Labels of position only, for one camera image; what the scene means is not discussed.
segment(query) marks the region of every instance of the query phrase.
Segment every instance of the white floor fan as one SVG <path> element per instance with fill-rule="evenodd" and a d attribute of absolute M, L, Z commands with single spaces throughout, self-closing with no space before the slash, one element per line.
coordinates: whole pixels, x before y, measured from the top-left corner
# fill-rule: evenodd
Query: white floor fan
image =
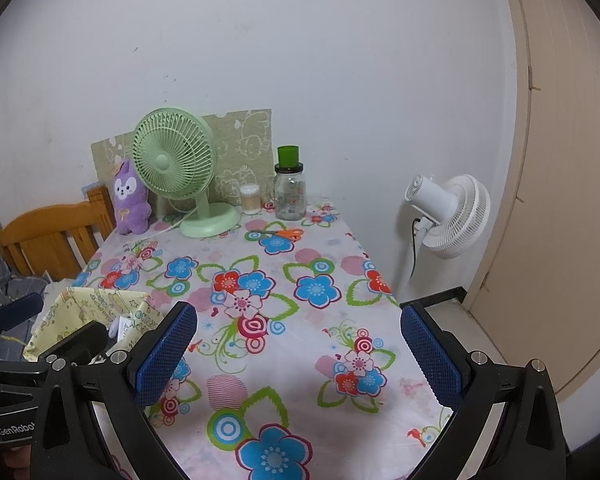
<path fill-rule="evenodd" d="M 450 178 L 441 185 L 416 175 L 404 199 L 422 213 L 411 226 L 413 269 L 423 244 L 445 260 L 469 248 L 484 231 L 491 210 L 486 188 L 467 174 Z"/>

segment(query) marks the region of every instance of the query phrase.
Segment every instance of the yellow patterned bag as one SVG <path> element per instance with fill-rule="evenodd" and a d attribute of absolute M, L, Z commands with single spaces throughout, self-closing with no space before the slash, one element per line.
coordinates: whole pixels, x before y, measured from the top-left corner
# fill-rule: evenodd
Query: yellow patterned bag
<path fill-rule="evenodd" d="M 96 320 L 109 328 L 118 316 L 130 318 L 131 326 L 107 353 L 131 350 L 140 336 L 156 328 L 163 318 L 145 301 L 147 296 L 145 292 L 131 290 L 70 286 L 60 293 L 33 331 L 22 355 L 27 361 L 37 361 L 42 352 L 88 322 Z"/>

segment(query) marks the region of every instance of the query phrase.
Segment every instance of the black cable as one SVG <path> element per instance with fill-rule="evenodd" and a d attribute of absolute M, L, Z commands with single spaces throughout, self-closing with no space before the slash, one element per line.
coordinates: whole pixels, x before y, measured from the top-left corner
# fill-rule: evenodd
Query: black cable
<path fill-rule="evenodd" d="M 413 268 L 411 269 L 411 276 L 413 276 L 413 273 L 416 270 L 416 231 L 414 231 L 414 229 L 418 222 L 420 222 L 419 218 L 414 218 L 413 222 L 411 222 L 411 245 L 413 246 Z"/>

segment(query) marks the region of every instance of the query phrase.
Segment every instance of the metal screw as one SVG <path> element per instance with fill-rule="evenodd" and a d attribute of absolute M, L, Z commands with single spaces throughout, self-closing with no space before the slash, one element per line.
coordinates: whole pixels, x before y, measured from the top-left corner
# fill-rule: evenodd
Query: metal screw
<path fill-rule="evenodd" d="M 485 354 L 484 352 L 480 352 L 479 350 L 476 352 L 471 352 L 471 361 L 473 361 L 477 365 L 483 365 L 488 360 L 489 360 L 489 358 L 487 357 L 487 354 Z"/>
<path fill-rule="evenodd" d="M 66 361 L 62 358 L 56 359 L 54 361 L 54 363 L 51 365 L 51 367 L 56 371 L 59 372 L 60 370 L 62 370 L 64 368 L 64 365 L 66 364 Z"/>
<path fill-rule="evenodd" d="M 531 359 L 531 367 L 536 372 L 544 372 L 546 370 L 546 366 L 540 359 Z"/>
<path fill-rule="evenodd" d="M 119 365 L 126 359 L 126 352 L 124 350 L 116 350 L 115 352 L 113 352 L 113 354 L 111 354 L 111 357 L 109 359 L 111 359 L 111 362 L 113 364 Z"/>

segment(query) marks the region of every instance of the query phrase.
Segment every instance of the plush toy ear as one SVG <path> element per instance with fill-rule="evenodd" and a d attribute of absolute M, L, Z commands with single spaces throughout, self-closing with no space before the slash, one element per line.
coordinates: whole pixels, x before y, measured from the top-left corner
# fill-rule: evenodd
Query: plush toy ear
<path fill-rule="evenodd" d="M 120 169 L 118 170 L 118 172 L 116 174 L 128 173 L 130 165 L 131 165 L 131 161 L 128 158 L 126 158 L 125 160 L 122 161 L 122 165 L 120 166 Z"/>

